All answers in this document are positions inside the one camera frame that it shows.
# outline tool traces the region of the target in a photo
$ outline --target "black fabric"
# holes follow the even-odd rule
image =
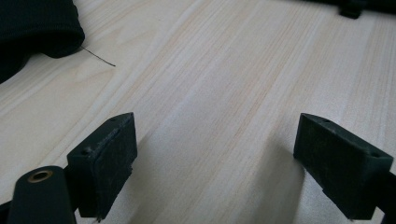
[[[0,0],[0,83],[20,71],[31,53],[61,58],[84,39],[72,0]]]

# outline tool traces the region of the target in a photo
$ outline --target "thin wire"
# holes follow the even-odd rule
[[[98,58],[98,59],[100,59],[100,60],[102,60],[103,62],[105,62],[105,63],[107,63],[107,64],[109,64],[109,65],[111,65],[111,66],[113,66],[113,67],[115,67],[116,65],[115,64],[113,64],[113,63],[109,63],[108,61],[106,61],[105,59],[103,59],[103,58],[101,58],[101,57],[99,57],[99,56],[97,56],[96,54],[94,54],[94,53],[92,53],[92,52],[90,52],[88,49],[86,49],[86,48],[84,48],[84,47],[82,47],[81,46],[81,48],[82,49],[85,49],[85,50],[87,50],[91,55],[93,55],[93,56],[95,56],[96,58]]]

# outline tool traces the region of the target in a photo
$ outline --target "light wood grain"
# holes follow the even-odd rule
[[[292,157],[302,112],[396,156],[394,16],[292,0],[75,4],[84,47],[116,67],[36,55],[0,85],[0,203],[130,111],[139,155],[104,223],[349,223]]]

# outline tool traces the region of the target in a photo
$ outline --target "black object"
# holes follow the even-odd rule
[[[364,9],[371,9],[386,13],[396,13],[396,0],[307,0],[321,2],[340,7],[342,16],[357,19]]]
[[[72,0],[0,1],[0,83],[20,71],[31,53],[74,53],[85,35]]]
[[[109,119],[67,155],[66,168],[23,175],[12,201],[0,205],[0,223],[76,223],[77,208],[82,217],[104,219],[136,156],[134,114]]]
[[[371,219],[378,206],[383,223],[396,223],[393,158],[330,120],[302,114],[294,158],[349,219]]]

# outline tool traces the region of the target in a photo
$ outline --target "wooden surface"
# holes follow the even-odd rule
[[[84,47],[117,67],[85,50],[36,55],[0,85],[0,203],[130,111],[139,155],[103,223],[349,223],[292,157],[302,112],[396,156],[394,16],[292,0],[75,4]]]

